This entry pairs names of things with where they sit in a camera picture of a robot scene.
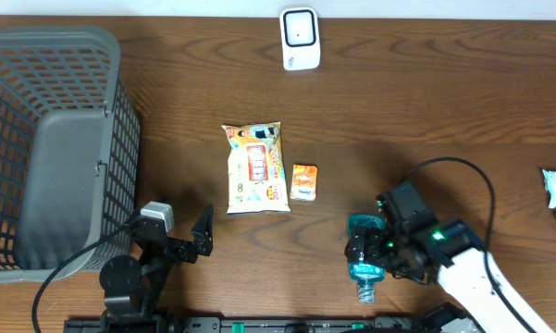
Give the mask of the teal Listerine mouthwash bottle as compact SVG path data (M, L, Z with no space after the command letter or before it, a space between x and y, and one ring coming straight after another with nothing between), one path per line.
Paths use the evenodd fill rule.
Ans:
M358 300L371 304L376 299L375 284L384 280L385 270L365 261L364 246L370 231L384 229L385 220L381 216L354 214L348 219L349 240L345 247L350 278L357 282Z

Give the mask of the yellow snack bag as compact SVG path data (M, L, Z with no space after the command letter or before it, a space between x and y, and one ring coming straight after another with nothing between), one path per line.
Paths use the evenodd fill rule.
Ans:
M224 125L230 215L290 211L281 148L281 123Z

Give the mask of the small orange snack packet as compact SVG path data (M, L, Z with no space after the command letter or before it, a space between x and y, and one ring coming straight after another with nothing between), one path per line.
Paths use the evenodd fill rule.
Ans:
M292 170L290 197L292 200L314 201L316 198L317 166L295 164Z

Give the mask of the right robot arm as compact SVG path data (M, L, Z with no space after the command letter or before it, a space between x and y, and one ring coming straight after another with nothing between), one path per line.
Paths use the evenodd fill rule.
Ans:
M375 215L352 215L345 248L360 302L375 300L385 275L440 286L458 303L416 319L421 332L549 332L461 219L440 221L411 183L377 197Z

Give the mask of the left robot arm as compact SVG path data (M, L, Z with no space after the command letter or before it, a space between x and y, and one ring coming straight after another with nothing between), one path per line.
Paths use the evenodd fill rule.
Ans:
M172 207L150 202L122 225L142 250L140 257L118 255L101 268L99 282L105 292L104 332L181 332L174 315L158 308L167 278L176 266L194 264L213 251L214 206L209 204L192 227L192 239L168 235L174 226Z

